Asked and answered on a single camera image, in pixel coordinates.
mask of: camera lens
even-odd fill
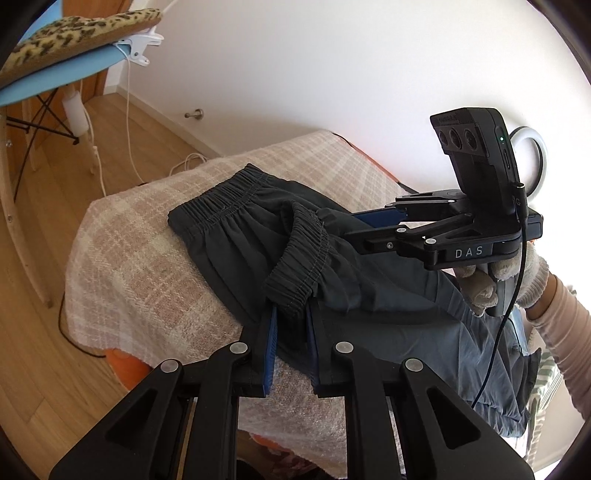
[[[460,139],[460,135],[454,129],[449,131],[449,138],[452,140],[452,143],[456,148],[462,147],[462,140]]]
[[[475,150],[478,148],[478,143],[476,142],[476,137],[467,128],[464,130],[464,137],[466,137],[466,141],[468,142],[468,145],[472,150]]]
[[[441,130],[439,131],[439,141],[447,146],[447,137],[445,136],[445,133],[443,133]]]

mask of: leopard print fabric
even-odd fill
[[[135,31],[157,24],[162,12],[156,8],[134,10],[107,18],[64,17],[37,30],[30,38],[20,42],[4,64],[0,75],[24,66],[28,62],[68,48],[89,43],[90,50],[100,45],[92,45],[92,39],[100,36],[117,36],[117,31],[126,31],[116,41],[129,34],[127,30],[136,26]]]

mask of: glove cuff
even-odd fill
[[[550,270],[546,260],[538,255],[536,256],[538,257],[537,271],[533,275],[529,285],[527,285],[527,288],[523,289],[519,297],[517,297],[517,303],[525,309],[532,307],[540,299],[546,289],[548,277],[550,276]]]

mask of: wrist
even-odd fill
[[[554,295],[556,295],[557,287],[558,279],[556,279],[556,277],[551,273],[548,276],[548,282],[546,284],[546,288],[544,289],[542,296],[530,308],[525,309],[525,313],[529,320],[537,320],[544,313],[546,313],[546,310],[548,310],[548,307],[550,307],[552,300],[554,300]]]

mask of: leopard print blanket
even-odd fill
[[[64,17],[20,42],[0,70],[0,88],[85,51],[116,42],[153,27],[162,19],[156,8],[134,10],[107,18]]]

